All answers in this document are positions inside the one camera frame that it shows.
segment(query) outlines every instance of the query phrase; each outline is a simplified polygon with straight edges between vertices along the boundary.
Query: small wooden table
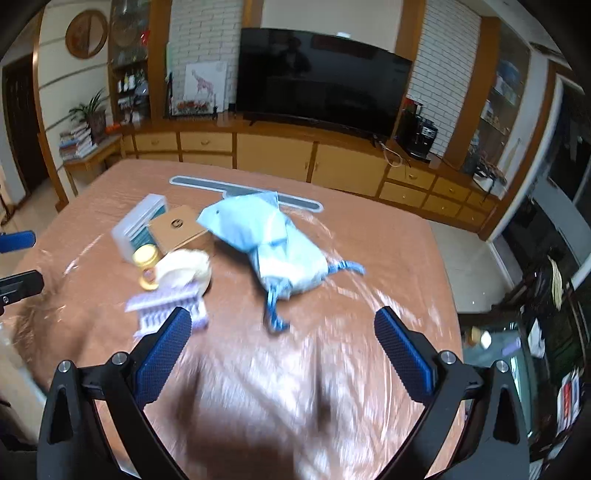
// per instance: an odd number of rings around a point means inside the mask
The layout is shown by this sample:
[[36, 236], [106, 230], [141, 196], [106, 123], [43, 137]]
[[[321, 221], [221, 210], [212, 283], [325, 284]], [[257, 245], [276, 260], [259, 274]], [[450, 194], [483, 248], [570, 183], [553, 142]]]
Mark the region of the small wooden table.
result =
[[83, 158], [76, 158], [75, 160], [66, 160], [64, 162], [64, 169], [74, 195], [78, 196], [78, 188], [76, 187], [74, 178], [72, 178], [72, 172], [91, 172], [94, 167], [102, 162], [105, 162], [105, 160], [111, 155], [121, 153], [123, 151], [122, 142], [123, 137], [121, 134], [110, 135], [98, 145], [96, 150], [92, 151], [87, 156]]

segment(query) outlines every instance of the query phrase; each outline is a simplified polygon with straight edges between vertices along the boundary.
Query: plastic table cover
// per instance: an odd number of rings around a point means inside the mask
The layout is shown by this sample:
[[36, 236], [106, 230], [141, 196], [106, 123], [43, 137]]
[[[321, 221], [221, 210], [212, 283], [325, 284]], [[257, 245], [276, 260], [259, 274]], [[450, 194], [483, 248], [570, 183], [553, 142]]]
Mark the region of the plastic table cover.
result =
[[[171, 185], [189, 175], [317, 200], [324, 211], [282, 207], [342, 271], [278, 303], [291, 323], [279, 336], [262, 317], [266, 293], [245, 254], [216, 243], [204, 299], [209, 328], [193, 333], [159, 399], [145, 408], [155, 431], [191, 479], [373, 479], [423, 410], [413, 402], [373, 332], [390, 305], [437, 350], [461, 357], [460, 330], [443, 261], [428, 222], [412, 213], [294, 180], [166, 161], [121, 161], [58, 215], [17, 271], [38, 269], [42, 295], [0, 319], [33, 377], [48, 389], [57, 364], [104, 363], [130, 351], [138, 329], [125, 303], [140, 293], [111, 229], [148, 193], [196, 212], [218, 192]], [[129, 459], [104, 403], [114, 452]], [[431, 473], [447, 465], [463, 427], [456, 416]]]

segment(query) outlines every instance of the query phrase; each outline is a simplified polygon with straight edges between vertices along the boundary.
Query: television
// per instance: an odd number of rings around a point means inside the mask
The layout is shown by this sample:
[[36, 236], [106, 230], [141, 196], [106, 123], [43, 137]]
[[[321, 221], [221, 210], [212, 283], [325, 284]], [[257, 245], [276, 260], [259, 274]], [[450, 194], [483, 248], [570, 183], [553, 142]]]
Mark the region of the television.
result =
[[412, 62], [341, 37], [243, 28], [236, 110], [246, 119], [392, 135]]

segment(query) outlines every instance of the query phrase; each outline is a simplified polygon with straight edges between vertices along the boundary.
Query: book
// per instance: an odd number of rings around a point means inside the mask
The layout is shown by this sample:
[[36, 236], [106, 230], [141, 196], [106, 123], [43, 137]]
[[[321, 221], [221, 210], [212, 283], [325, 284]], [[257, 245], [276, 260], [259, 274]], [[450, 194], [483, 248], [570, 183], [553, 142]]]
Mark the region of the book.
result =
[[61, 147], [68, 147], [70, 145], [75, 145], [81, 140], [90, 137], [90, 129], [81, 131], [75, 136], [72, 137], [60, 137], [60, 146]]

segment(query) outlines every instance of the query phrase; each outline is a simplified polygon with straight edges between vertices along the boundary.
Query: light blue cloth bag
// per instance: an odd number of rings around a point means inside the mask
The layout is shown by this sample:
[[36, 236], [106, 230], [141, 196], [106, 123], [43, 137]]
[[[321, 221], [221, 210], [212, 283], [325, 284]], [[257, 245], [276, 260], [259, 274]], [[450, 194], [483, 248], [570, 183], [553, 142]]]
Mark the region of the light blue cloth bag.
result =
[[267, 295], [269, 329], [289, 328], [277, 316], [277, 300], [311, 290], [339, 270], [365, 270], [355, 262], [330, 264], [321, 250], [279, 210], [277, 192], [230, 197], [205, 208], [198, 223], [240, 252], [248, 254]]

